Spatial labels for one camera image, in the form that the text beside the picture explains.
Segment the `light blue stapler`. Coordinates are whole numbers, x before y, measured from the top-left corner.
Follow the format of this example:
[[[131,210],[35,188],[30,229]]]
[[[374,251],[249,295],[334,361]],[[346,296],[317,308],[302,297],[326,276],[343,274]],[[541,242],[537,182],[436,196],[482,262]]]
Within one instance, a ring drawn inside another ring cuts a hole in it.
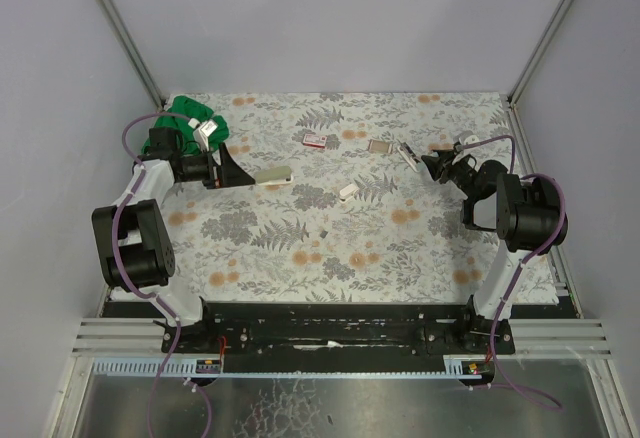
[[[398,153],[415,173],[420,172],[423,162],[417,157],[406,142],[399,143]]]

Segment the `olive green stapler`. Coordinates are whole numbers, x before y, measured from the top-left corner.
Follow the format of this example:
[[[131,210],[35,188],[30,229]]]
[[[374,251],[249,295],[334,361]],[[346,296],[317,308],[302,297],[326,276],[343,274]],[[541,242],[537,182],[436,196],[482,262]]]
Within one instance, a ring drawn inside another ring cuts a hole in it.
[[[289,166],[279,166],[257,172],[254,179],[260,186],[287,185],[293,182],[293,172]]]

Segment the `small white stapler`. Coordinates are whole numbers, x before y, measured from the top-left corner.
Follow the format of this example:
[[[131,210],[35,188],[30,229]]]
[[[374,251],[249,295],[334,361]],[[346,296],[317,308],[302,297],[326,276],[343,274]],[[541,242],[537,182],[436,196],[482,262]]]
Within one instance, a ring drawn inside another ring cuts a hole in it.
[[[351,200],[359,191],[359,187],[355,184],[349,184],[339,191],[339,200],[347,202]]]

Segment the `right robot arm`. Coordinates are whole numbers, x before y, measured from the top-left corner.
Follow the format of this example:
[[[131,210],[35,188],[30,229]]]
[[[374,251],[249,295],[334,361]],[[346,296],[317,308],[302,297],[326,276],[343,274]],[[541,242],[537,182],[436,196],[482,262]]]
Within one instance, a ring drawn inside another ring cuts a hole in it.
[[[456,148],[424,155],[422,161],[433,181],[451,182],[465,195],[462,225],[499,239],[483,284],[455,322],[456,335],[467,341],[500,336],[506,332],[524,268],[566,237],[564,197],[547,176],[521,178],[496,160],[478,164]]]

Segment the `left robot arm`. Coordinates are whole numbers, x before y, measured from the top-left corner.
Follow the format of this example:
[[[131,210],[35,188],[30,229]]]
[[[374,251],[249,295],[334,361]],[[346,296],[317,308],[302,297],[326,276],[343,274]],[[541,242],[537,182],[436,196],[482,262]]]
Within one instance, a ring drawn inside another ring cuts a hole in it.
[[[202,320],[204,300],[172,279],[176,256],[160,205],[177,183],[221,189],[253,185],[255,179],[224,144],[218,157],[210,150],[187,155],[178,131],[167,127],[151,129],[149,140],[126,190],[92,213],[100,268],[110,288],[150,302],[171,327],[190,326]]]

